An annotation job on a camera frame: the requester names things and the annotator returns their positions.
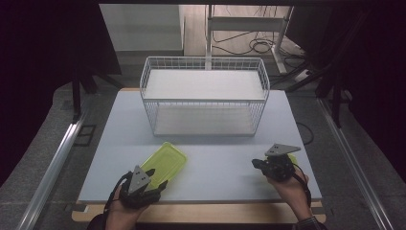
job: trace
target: metal rail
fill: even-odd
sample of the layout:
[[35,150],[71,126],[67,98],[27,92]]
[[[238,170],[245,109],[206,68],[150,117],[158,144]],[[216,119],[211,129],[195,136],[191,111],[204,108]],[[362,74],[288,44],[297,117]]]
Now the metal rail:
[[355,178],[355,181],[358,184],[358,187],[366,199],[370,210],[372,212],[373,217],[376,220],[379,228],[382,230],[393,230],[393,226],[388,219],[388,215],[386,214],[385,208],[383,207],[381,201],[379,200],[378,195],[376,194],[375,190],[373,189],[370,181],[367,179],[364,171],[361,168],[361,165],[358,163],[358,160],[353,153],[349,142],[346,139],[343,131],[338,128],[334,121],[332,120],[331,116],[329,115],[330,109],[326,100],[318,99],[318,103],[322,108],[322,111],[327,119],[327,123],[331,128],[334,137],[336,138],[338,144],[340,145],[340,149],[343,152],[344,158],[346,159],[347,163],[350,166],[350,170],[352,175]]
[[78,135],[80,127],[83,124],[87,113],[87,105],[88,100],[85,100],[79,120],[75,124],[69,125],[62,141],[60,142],[59,147],[56,150],[53,160],[51,161],[47,171],[42,177],[42,180],[39,183],[29,205],[27,206],[23,217],[15,228],[16,230],[31,230],[34,228],[35,223],[42,211],[42,208],[44,207],[44,204],[47,201],[50,192],[54,188],[56,179],[59,176],[60,170],[63,167],[70,149],[75,142],[75,138]]

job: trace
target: yellow container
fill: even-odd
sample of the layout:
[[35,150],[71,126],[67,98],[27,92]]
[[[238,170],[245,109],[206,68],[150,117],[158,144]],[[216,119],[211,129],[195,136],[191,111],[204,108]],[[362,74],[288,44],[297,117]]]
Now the yellow container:
[[141,166],[145,172],[155,169],[150,187],[156,189],[164,181],[171,181],[185,166],[187,156],[169,142],[165,142]]
[[288,153],[287,156],[289,156],[293,164],[298,165],[298,160],[296,159],[296,156],[294,154]]

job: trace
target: wall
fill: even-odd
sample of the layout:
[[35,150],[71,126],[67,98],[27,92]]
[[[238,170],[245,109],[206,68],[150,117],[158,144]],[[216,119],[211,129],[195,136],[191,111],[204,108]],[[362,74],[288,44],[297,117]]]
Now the wall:
[[179,5],[100,4],[115,51],[183,50]]

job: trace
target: human hand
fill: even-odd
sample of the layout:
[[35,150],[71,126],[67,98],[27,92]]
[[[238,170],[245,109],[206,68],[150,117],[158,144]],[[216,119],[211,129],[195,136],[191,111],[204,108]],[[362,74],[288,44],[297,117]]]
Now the human hand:
[[113,202],[110,204],[109,213],[105,225],[105,230],[131,230],[134,228],[140,215],[149,206],[142,207],[140,209],[125,208],[120,197],[120,186],[113,198]]
[[[308,181],[308,176],[296,169],[295,174],[303,181]],[[275,181],[270,177],[266,177],[268,183],[272,184],[277,190],[281,199],[285,201],[295,213],[298,220],[308,219],[313,217],[310,208],[307,205],[307,198],[302,184],[293,176],[283,182]]]

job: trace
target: wire rack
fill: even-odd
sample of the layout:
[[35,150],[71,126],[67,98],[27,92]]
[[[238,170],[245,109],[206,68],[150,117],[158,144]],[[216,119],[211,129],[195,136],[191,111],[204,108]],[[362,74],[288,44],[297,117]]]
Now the wire rack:
[[154,135],[252,136],[269,80],[258,57],[148,57],[140,92]]

